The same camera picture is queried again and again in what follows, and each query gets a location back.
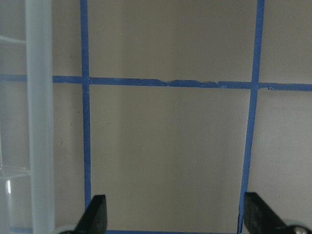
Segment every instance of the white surface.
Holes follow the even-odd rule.
[[[9,44],[26,44],[26,41],[15,39],[15,38],[8,38],[8,37],[0,35],[0,43],[5,43],[5,44],[7,44],[7,43],[9,43]]]
[[[53,0],[53,75],[81,76],[80,5]]]
[[[0,1],[0,74],[26,74],[26,47],[2,37],[25,41],[25,1]]]
[[[92,85],[93,194],[108,229],[234,233],[248,90]]]
[[[6,191],[10,227],[32,228],[30,176],[10,179],[11,194]]]
[[[259,91],[249,191],[282,218],[312,223],[311,92]]]
[[[82,91],[54,84],[56,227],[77,224],[84,211]]]
[[[2,162],[5,167],[29,169],[26,82],[0,82]]]
[[[312,1],[265,2],[261,82],[312,83]]]
[[[92,77],[251,81],[255,0],[88,5]]]
[[[33,233],[55,228],[52,2],[25,1],[27,97]]]

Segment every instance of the vertical blue tape strip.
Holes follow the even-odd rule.
[[[264,3],[265,3],[265,0],[258,0],[257,2],[257,16],[256,16],[254,49],[253,49],[252,87],[251,87],[251,93],[250,93],[245,155],[244,155],[244,164],[243,164],[243,176],[242,176],[242,184],[241,184],[240,199],[239,199],[239,215],[238,215],[238,224],[237,224],[238,234],[242,232],[242,227],[243,227],[244,194],[245,192],[247,192],[247,188],[248,188],[249,167],[250,167],[251,154],[252,154],[254,121],[255,121],[255,113],[256,113],[256,105],[257,105],[260,59],[261,59]]]
[[[91,201],[91,141],[90,141],[90,93],[89,93],[89,36],[88,1],[80,0],[81,66],[83,106],[83,153],[84,153],[84,204]]]

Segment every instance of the clear plastic container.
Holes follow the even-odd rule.
[[[54,229],[51,1],[0,1],[0,234]]]

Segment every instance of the blue painter's tape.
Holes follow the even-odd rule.
[[[10,232],[32,234],[33,229],[32,228],[21,228],[21,227],[10,227]]]
[[[250,102],[249,102],[247,134],[246,134],[245,154],[244,154],[244,163],[243,163],[243,176],[242,176],[240,198],[239,198],[239,214],[238,214],[238,224],[237,224],[238,234],[242,232],[242,228],[243,228],[244,195],[245,195],[245,192],[247,192],[247,188],[248,188],[249,167],[250,167],[250,162],[251,162],[252,143],[253,143],[253,137],[254,137],[254,121],[255,121],[255,114],[256,114],[259,71],[260,71],[264,4],[265,4],[265,0],[258,0],[257,2],[257,15],[256,15],[254,49],[253,49],[252,87],[251,87]]]
[[[27,75],[0,74],[0,81],[26,82],[27,81]]]
[[[82,77],[53,76],[53,83],[82,84]]]
[[[90,138],[90,94],[89,84],[82,85],[83,108],[83,159],[84,159],[84,202],[85,208],[91,201],[91,138]]]
[[[84,205],[91,201],[91,139],[90,139],[90,94],[89,94],[89,34],[88,1],[80,0],[81,26],[81,73],[83,108],[83,153],[84,153]]]
[[[82,76],[89,77],[88,0],[80,0]]]
[[[115,230],[107,230],[106,234],[230,234],[230,233],[183,233],[183,232],[153,232],[153,231],[115,231]]]
[[[133,86],[160,86],[160,87],[195,87],[195,88],[225,88],[225,89],[250,89],[250,82],[199,82],[196,80],[162,81],[159,79],[138,78],[90,78],[90,84],[104,85],[133,85]]]
[[[312,91],[312,84],[259,83],[258,88],[267,88],[269,90]]]

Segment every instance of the horizontal blue tape strip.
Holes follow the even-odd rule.
[[[259,83],[258,88],[267,88],[269,90],[312,91],[312,84]]]
[[[183,232],[152,232],[152,231],[115,231],[115,230],[107,230],[106,234],[230,234],[230,233],[183,233]]]
[[[21,228],[21,227],[10,227],[10,232],[32,234],[33,229],[32,228]]]
[[[15,82],[25,82],[27,79],[26,75],[7,75],[0,74],[0,81],[15,81]]]
[[[53,82],[54,83],[81,84],[82,77],[53,76]]]
[[[105,85],[224,88],[224,89],[251,88],[250,82],[235,82],[235,81],[219,81],[219,82],[199,82],[196,80],[162,81],[159,79],[138,79],[138,78],[90,78],[90,81],[91,84],[105,84]]]
[[[26,81],[26,75],[3,75],[0,81]],[[75,76],[53,76],[54,83],[82,84],[82,77]],[[134,85],[134,86],[162,86],[162,87],[198,87],[198,88],[224,88],[224,89],[251,89],[251,82],[219,81],[199,82],[196,80],[174,80],[161,81],[159,79],[137,79],[137,78],[90,78],[89,84],[104,85]],[[312,91],[312,84],[281,84],[281,83],[258,83],[259,89],[289,90],[289,91]]]

